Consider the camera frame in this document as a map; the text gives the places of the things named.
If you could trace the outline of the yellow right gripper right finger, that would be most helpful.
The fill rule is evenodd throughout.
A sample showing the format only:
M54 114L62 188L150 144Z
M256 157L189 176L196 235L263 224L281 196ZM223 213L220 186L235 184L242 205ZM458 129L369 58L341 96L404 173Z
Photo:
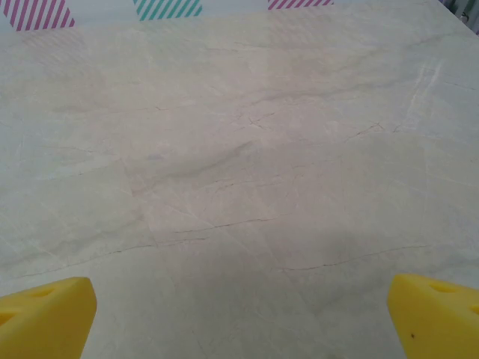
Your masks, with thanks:
M478 290L397 274L388 311L407 358L477 358Z

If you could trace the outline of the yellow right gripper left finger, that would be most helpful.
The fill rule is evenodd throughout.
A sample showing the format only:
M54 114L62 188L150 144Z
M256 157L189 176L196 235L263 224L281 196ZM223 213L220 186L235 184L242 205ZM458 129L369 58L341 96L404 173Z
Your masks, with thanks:
M97 311L87 277L1 297L1 357L80 358Z

